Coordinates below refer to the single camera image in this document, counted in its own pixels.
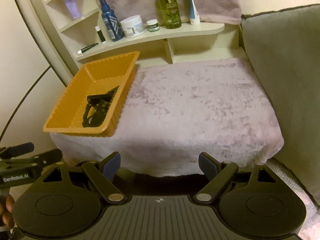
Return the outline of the person's left hand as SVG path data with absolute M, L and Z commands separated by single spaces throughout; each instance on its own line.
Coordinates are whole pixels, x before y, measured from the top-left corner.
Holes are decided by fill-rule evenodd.
M 14 198 L 9 194 L 6 199 L 5 206 L 1 204 L 1 223 L 10 229 L 15 225 L 12 215 L 14 203 Z

